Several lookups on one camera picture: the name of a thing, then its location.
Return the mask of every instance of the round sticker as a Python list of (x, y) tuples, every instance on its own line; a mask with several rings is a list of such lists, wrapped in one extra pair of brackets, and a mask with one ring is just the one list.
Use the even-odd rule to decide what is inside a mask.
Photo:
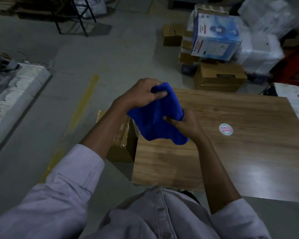
[(222, 123), (219, 126), (219, 130), (222, 134), (226, 135), (226, 136), (230, 136), (232, 135), (232, 133), (234, 132), (234, 130), (232, 129), (232, 127), (226, 123)]

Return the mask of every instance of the floor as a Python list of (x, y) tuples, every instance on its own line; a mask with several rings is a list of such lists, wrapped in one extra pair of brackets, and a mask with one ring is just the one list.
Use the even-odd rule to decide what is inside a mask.
[[(141, 77), (155, 77), (175, 88), (193, 88), (192, 78), (179, 72), (179, 48), (163, 47), (161, 38), (163, 24), (186, 23), (189, 12), (166, 7), (166, 0), (154, 0), (148, 14), (113, 12), (98, 19), (88, 38), (71, 32), (59, 35), (54, 23), (0, 16), (1, 49), (10, 50), (17, 61), (53, 61), (52, 79), (0, 152), (0, 214), (20, 203), (40, 181), (94, 75), (100, 80), (76, 130), (64, 139), (66, 150), (92, 127), (98, 110), (108, 108)], [(61, 28), (67, 32), (72, 24)], [(262, 89), (246, 84), (240, 92), (257, 94)], [(95, 231), (109, 209), (145, 188), (131, 184), (130, 175), (130, 166), (106, 161), (82, 235)], [(207, 206), (204, 193), (195, 195)], [(272, 238), (299, 239), (299, 203), (245, 199)]]

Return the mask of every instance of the wood grain surface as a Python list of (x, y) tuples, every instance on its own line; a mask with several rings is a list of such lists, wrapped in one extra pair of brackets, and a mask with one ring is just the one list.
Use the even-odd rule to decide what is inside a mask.
[[(299, 202), (299, 120), (287, 98), (174, 90), (181, 106), (195, 111), (241, 195)], [(219, 131), (222, 123), (232, 126), (231, 136)], [(132, 182), (203, 190), (195, 144), (139, 135)]]

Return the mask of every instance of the blue fabric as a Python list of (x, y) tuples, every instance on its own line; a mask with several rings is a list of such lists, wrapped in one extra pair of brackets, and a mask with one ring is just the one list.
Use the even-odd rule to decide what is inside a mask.
[(171, 139), (176, 145), (183, 145), (187, 143), (188, 138), (163, 119), (163, 116), (178, 121), (183, 119), (184, 113), (173, 89), (168, 83), (163, 83), (153, 87), (151, 92), (156, 93), (164, 90), (168, 92), (164, 98), (155, 100), (147, 106), (134, 108), (127, 114), (135, 121), (146, 140), (165, 138)]

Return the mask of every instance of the gray button-up shirt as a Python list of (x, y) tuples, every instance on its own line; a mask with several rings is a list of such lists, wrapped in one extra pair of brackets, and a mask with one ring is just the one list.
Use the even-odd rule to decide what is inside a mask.
[[(76, 238), (87, 222), (88, 201), (104, 161), (77, 144), (46, 183), (0, 217), (0, 238)], [(158, 186), (126, 199), (86, 238), (270, 238), (255, 211), (239, 199), (209, 215), (190, 197)]]

